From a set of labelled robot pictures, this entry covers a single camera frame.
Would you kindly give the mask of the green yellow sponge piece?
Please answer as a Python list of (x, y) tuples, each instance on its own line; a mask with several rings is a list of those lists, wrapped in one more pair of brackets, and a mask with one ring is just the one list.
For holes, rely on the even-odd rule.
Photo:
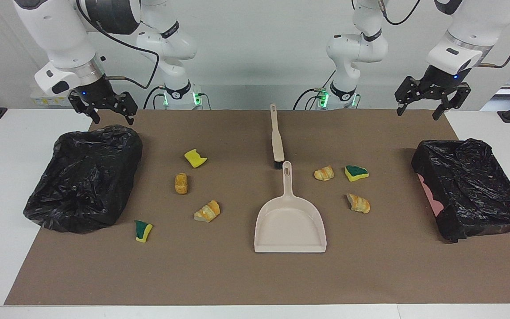
[(141, 220), (134, 220), (135, 222), (135, 240), (141, 243), (146, 243), (148, 236), (153, 228), (153, 224)]
[(364, 167), (347, 165), (344, 167), (344, 173), (350, 182), (368, 178), (370, 175)]

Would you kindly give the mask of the toy croissant piece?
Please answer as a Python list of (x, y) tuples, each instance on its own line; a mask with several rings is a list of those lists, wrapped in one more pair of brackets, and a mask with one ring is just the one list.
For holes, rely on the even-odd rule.
[(220, 205), (217, 201), (211, 200), (204, 205), (200, 210), (194, 213), (193, 218), (196, 221), (212, 222), (221, 213)]
[(371, 209), (370, 202), (361, 196), (348, 193), (346, 194), (350, 210), (354, 212), (360, 212), (362, 214), (368, 214)]
[(320, 181), (327, 181), (334, 178), (335, 173), (331, 165), (324, 166), (314, 171), (313, 176)]

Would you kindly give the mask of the black bag lined pink bin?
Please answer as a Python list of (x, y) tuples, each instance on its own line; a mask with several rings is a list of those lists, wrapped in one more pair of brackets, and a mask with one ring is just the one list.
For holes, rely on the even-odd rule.
[(510, 180), (482, 140), (423, 140), (411, 166), (445, 241), (510, 232)]

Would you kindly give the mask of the brown table mat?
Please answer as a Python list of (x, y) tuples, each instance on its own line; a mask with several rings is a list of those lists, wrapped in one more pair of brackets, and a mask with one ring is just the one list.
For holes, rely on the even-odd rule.
[[(278, 123), (296, 195), (324, 221), (327, 250), (256, 253), (260, 208), (282, 194), (269, 111), (139, 111), (134, 187), (115, 226), (87, 234), (42, 229), (6, 305), (510, 303), (510, 233), (446, 244), (411, 158), (422, 140), (453, 140), (427, 110), (283, 111)], [(184, 154), (207, 161), (193, 169)], [(331, 165), (331, 180), (314, 178)], [(368, 170), (350, 182), (347, 165)], [(174, 189), (188, 176), (188, 193)], [(346, 194), (370, 202), (350, 210)], [(195, 212), (211, 200), (212, 222)], [(153, 224), (146, 243), (135, 222)]]

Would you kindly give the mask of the beige plastic dustpan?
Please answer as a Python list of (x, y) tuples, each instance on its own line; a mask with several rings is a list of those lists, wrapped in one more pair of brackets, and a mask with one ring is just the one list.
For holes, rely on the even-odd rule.
[(283, 194), (265, 202), (258, 212), (254, 251), (256, 253), (324, 253), (325, 226), (319, 210), (293, 192), (292, 163), (283, 162)]

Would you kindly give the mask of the beige hand brush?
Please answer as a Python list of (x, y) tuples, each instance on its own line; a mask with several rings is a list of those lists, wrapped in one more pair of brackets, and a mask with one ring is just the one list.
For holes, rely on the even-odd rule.
[(275, 169), (281, 170), (285, 162), (285, 152), (283, 149), (282, 136), (278, 127), (278, 111), (277, 105), (270, 105), (271, 117), (271, 146), (273, 152), (273, 161)]

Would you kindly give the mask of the black bag covered bin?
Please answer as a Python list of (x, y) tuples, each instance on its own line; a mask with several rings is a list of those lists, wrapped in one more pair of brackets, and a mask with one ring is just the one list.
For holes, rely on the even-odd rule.
[(24, 217), (57, 232), (113, 226), (133, 190), (142, 152), (138, 133), (119, 124), (59, 136)]

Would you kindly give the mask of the white wall socket box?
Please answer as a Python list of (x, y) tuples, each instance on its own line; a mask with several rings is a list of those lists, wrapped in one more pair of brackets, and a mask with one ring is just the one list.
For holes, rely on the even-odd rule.
[(59, 93), (59, 95), (51, 96), (44, 93), (40, 88), (36, 87), (31, 91), (31, 101), (40, 107), (48, 108), (71, 108), (71, 103), (67, 99), (68, 92)]

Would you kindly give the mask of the brown bread roll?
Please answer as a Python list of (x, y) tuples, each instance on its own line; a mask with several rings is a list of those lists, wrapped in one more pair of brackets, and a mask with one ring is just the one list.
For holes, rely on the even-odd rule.
[(174, 189), (179, 195), (185, 195), (188, 193), (188, 176), (184, 172), (176, 174), (174, 178)]

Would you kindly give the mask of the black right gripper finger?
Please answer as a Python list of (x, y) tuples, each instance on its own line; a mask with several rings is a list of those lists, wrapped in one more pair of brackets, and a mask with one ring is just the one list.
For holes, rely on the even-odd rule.
[(138, 106), (130, 93), (125, 91), (113, 96), (112, 111), (122, 115), (128, 125), (133, 125), (135, 121), (134, 117), (138, 111)]
[(99, 124), (100, 117), (95, 108), (92, 105), (86, 105), (75, 90), (69, 92), (68, 100), (76, 113), (84, 114), (91, 118), (94, 124)]

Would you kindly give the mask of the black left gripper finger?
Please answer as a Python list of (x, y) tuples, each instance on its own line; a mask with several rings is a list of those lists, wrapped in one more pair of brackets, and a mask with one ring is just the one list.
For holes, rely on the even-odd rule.
[(423, 98), (421, 81), (408, 75), (394, 93), (398, 103), (397, 115), (402, 116), (408, 105)]
[(439, 120), (439, 118), (445, 113), (445, 111), (450, 109), (459, 109), (469, 93), (471, 92), (471, 88), (468, 83), (460, 83), (456, 90), (455, 94), (451, 99), (448, 99), (448, 95), (450, 93), (442, 92), (440, 95), (440, 104), (437, 109), (433, 111), (432, 117), (434, 121)]

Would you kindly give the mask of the yellow notched sponge piece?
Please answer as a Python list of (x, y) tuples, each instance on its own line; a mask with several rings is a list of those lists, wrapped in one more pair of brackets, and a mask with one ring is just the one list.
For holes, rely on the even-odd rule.
[(207, 161), (207, 157), (202, 157), (196, 148), (186, 152), (184, 154), (184, 158), (189, 162), (193, 169), (202, 166)]

